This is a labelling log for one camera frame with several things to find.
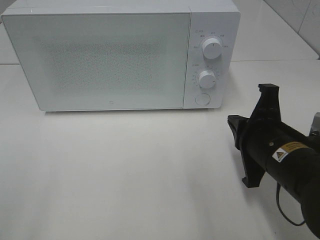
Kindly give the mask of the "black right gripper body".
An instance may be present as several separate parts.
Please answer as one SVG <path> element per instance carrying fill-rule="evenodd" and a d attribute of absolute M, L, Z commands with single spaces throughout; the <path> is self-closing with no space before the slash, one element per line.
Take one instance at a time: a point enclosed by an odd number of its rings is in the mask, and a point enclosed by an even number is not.
<path fill-rule="evenodd" d="M 304 188 L 315 178 L 315 137 L 281 121 L 247 118 L 239 144 L 248 188 L 265 173 L 283 188 Z"/>

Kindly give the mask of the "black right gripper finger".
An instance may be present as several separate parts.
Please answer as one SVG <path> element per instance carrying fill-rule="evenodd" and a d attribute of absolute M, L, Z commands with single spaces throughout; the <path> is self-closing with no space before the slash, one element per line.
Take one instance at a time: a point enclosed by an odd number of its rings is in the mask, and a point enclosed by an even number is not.
<path fill-rule="evenodd" d="M 234 146 L 240 150 L 240 138 L 243 134 L 243 131 L 246 127 L 248 118 L 240 115 L 229 115 L 227 117 L 227 123 L 231 129 L 233 138 L 234 138 Z"/>
<path fill-rule="evenodd" d="M 258 88 L 261 95 L 250 116 L 250 120 L 264 119 L 280 122 L 279 87 L 271 83 L 261 83 Z"/>

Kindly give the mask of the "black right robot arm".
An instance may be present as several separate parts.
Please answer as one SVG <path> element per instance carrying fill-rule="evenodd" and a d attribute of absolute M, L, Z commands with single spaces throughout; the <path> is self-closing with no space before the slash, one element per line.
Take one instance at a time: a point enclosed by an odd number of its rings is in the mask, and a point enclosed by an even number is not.
<path fill-rule="evenodd" d="M 248 188 L 260 185 L 265 173 L 301 207 L 304 223 L 320 235 L 320 138 L 305 136 L 281 120 L 279 87 L 258 86 L 261 96 L 249 118 L 239 117 L 235 132 Z"/>

